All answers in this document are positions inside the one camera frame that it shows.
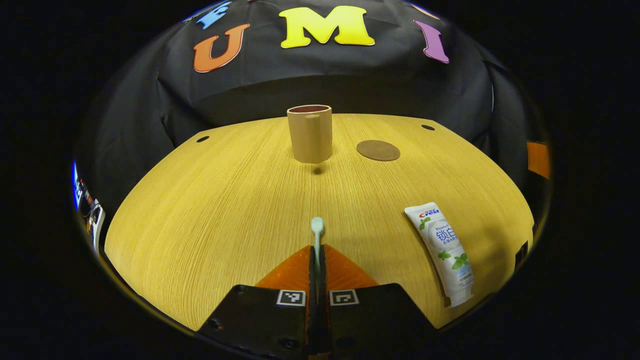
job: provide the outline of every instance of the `blue letter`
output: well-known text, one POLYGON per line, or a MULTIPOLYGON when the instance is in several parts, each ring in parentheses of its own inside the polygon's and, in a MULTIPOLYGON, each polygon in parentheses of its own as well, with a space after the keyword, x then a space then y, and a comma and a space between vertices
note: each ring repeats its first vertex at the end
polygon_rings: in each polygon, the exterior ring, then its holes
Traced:
POLYGON ((221 17, 225 16, 225 11, 228 9, 227 5, 229 5, 231 1, 227 1, 224 4, 221 4, 219 7, 211 10, 207 15, 204 15, 200 20, 196 22, 201 22, 204 26, 202 29, 208 28, 211 24, 218 21, 221 17))

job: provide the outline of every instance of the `cup rim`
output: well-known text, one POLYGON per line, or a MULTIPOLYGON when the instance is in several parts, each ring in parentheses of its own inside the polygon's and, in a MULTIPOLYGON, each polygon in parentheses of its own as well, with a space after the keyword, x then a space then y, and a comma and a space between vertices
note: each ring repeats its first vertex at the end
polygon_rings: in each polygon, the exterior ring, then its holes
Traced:
POLYGON ((319 113, 327 110, 331 110, 331 106, 320 105, 320 104, 300 105, 300 106, 294 106, 293 108, 288 109, 287 113, 293 113, 293 114, 319 113))

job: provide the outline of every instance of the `toothpaste cap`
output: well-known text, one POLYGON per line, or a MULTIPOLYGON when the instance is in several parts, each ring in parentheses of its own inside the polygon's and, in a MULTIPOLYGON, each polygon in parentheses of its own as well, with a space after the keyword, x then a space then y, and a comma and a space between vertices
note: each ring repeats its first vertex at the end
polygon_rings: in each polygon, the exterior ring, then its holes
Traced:
POLYGON ((457 293, 451 294, 451 296, 449 297, 451 299, 451 306, 449 307, 456 307, 458 305, 461 305, 464 302, 466 302, 468 299, 471 299, 472 297, 473 295, 471 294, 471 287, 468 287, 457 293))

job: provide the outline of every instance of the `screw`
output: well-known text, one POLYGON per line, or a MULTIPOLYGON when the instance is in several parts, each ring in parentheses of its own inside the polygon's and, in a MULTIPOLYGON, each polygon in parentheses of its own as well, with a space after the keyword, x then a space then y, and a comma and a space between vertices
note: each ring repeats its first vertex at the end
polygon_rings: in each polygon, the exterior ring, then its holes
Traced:
POLYGON ((211 326, 214 329, 218 329, 218 330, 222 329, 222 326, 220 326, 220 323, 214 318, 208 319, 207 325, 211 326))
POLYGON ((298 342, 296 340, 288 338, 281 339, 280 344, 285 348, 295 348, 298 346, 298 342))

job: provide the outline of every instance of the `orange letter u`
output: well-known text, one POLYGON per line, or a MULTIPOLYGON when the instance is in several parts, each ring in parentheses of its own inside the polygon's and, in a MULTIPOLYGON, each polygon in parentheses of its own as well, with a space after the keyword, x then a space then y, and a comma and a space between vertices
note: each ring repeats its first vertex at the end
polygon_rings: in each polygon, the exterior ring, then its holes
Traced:
POLYGON ((244 29, 248 27, 249 24, 242 24, 228 30, 225 33, 225 35, 229 37, 227 51, 217 58, 211 58, 211 48, 213 47, 213 43, 218 39, 217 35, 194 46, 193 49, 196 51, 195 57, 193 58, 194 70, 197 72, 209 72, 228 64, 240 52, 240 48, 242 47, 242 35, 244 29))

